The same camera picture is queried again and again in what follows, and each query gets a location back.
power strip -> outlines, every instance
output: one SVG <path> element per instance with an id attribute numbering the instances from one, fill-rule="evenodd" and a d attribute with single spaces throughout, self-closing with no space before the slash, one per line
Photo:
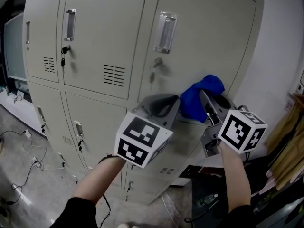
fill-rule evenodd
<path id="1" fill-rule="evenodd" d="M 27 136 L 28 139 L 31 139 L 32 135 L 31 135 L 31 133 L 29 132 L 29 130 L 26 129 L 26 130 L 24 131 L 24 134 Z"/>
<path id="2" fill-rule="evenodd" d="M 41 164 L 40 164 L 39 160 L 36 157 L 34 157 L 32 159 L 32 165 L 35 166 L 37 169 L 41 169 Z"/>

hand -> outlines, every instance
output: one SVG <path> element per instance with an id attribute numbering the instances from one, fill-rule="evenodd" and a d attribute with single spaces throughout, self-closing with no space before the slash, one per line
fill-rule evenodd
<path id="1" fill-rule="evenodd" d="M 234 157 L 234 158 L 239 158 L 239 154 L 234 151 L 232 148 L 230 148 L 226 143 L 223 141 L 220 142 L 218 146 L 218 150 L 222 155 L 225 155 L 226 157 Z"/>

blue cloth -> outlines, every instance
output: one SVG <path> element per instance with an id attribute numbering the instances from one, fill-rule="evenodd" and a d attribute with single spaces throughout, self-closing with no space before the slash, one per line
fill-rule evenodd
<path id="1" fill-rule="evenodd" d="M 198 120 L 201 123 L 207 119 L 207 114 L 199 99 L 199 93 L 202 89 L 212 96 L 220 95 L 225 91 L 224 85 L 218 77 L 207 75 L 180 95 L 180 110 L 182 116 Z"/>

white cube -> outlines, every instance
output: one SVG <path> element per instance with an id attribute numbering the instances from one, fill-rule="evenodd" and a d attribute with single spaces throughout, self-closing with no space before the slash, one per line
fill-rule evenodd
<path id="1" fill-rule="evenodd" d="M 267 124 L 252 112 L 229 110 L 218 138 L 238 153 L 256 148 Z"/>
<path id="2" fill-rule="evenodd" d="M 114 154 L 144 168 L 163 151 L 172 134 L 172 131 L 128 112 L 117 131 Z"/>

white wall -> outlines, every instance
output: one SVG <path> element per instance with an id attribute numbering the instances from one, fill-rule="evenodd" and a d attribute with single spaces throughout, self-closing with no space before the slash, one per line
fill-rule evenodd
<path id="1" fill-rule="evenodd" d="M 234 102 L 265 120 L 268 135 L 286 113 L 284 106 L 299 62 L 303 38 L 302 0 L 264 0 L 256 48 Z M 265 154 L 260 146 L 252 156 Z"/>

